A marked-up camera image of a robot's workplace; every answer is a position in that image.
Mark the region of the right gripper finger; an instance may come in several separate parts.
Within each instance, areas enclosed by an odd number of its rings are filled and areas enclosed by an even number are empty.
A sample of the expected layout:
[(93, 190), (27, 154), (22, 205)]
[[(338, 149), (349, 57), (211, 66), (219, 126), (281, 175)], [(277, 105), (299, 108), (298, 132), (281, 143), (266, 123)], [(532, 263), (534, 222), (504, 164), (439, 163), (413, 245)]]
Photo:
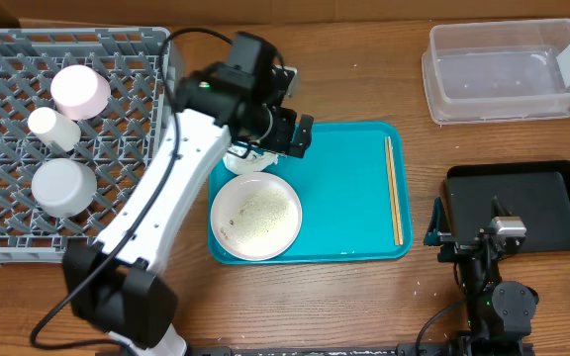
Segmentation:
[(497, 196), (495, 196), (491, 201), (492, 217), (509, 217), (511, 212), (505, 208)]
[(451, 231), (441, 197), (433, 203), (432, 215), (424, 237), (424, 245), (441, 246), (451, 240)]

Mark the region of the large white plate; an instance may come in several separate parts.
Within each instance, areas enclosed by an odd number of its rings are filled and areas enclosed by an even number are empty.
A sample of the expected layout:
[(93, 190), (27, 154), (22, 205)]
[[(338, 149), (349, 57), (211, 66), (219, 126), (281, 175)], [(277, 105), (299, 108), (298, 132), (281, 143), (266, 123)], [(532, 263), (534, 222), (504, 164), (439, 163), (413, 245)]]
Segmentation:
[(239, 175), (215, 196), (211, 231), (231, 256), (259, 262), (285, 252), (302, 227), (303, 210), (294, 189), (265, 172)]

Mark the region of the grey bowl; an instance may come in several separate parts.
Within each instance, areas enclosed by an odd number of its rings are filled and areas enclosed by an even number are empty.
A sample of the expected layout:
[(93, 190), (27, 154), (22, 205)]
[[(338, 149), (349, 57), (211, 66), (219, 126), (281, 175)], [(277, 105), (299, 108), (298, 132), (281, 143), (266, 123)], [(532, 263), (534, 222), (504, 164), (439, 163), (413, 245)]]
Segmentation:
[(70, 218), (91, 204), (97, 179), (88, 166), (58, 158), (40, 166), (32, 178), (31, 191), (45, 213), (55, 218)]

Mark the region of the white paper cup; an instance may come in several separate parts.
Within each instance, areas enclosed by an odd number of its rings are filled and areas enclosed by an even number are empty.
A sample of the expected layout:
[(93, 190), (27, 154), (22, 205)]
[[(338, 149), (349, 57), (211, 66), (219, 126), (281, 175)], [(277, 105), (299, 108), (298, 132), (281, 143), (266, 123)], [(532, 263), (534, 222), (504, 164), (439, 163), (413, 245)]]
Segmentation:
[(81, 139), (78, 124), (50, 107), (34, 109), (28, 117), (29, 130), (45, 145), (54, 143), (70, 151)]

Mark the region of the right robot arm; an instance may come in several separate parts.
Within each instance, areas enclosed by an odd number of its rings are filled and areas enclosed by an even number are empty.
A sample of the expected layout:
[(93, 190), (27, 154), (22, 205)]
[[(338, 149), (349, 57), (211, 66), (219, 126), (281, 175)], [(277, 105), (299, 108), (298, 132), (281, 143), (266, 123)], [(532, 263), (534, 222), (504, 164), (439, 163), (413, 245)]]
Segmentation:
[[(533, 346), (523, 343), (531, 334), (531, 320), (539, 303), (531, 287), (502, 279), (499, 263), (519, 252), (526, 227), (494, 198), (488, 226), (463, 240), (452, 234), (442, 199), (434, 200), (424, 244), (438, 246), (437, 261), (453, 265), (461, 288), (460, 301), (432, 316), (414, 343), (417, 355), (532, 355)], [(465, 307), (467, 331), (458, 331), (442, 343), (424, 343), (426, 331), (443, 316)]]

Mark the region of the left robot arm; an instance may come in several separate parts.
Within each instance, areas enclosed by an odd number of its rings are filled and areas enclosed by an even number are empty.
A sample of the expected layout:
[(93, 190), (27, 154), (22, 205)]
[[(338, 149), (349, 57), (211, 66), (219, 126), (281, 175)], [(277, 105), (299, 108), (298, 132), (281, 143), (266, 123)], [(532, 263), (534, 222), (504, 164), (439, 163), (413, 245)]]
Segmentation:
[(302, 157), (313, 120), (283, 107), (296, 71), (265, 39), (239, 32), (226, 60), (164, 89), (169, 128), (140, 182), (88, 245), (62, 259), (73, 313), (123, 355), (183, 355), (172, 321), (174, 292), (162, 280), (173, 240), (203, 183), (232, 144)]

